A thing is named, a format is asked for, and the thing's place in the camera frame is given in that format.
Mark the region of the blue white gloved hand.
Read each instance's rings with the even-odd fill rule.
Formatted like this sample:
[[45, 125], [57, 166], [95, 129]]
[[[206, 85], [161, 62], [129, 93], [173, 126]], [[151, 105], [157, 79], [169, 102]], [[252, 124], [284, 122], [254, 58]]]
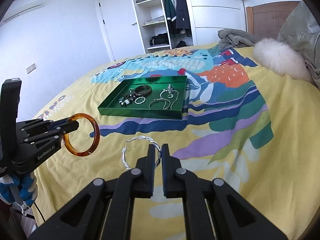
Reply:
[[11, 188], [17, 189], [19, 198], [23, 201], [20, 206], [32, 207], [37, 198], [37, 178], [34, 172], [18, 178], [14, 174], [6, 174], [1, 178], [1, 200], [5, 204], [16, 202], [16, 196], [12, 193]]

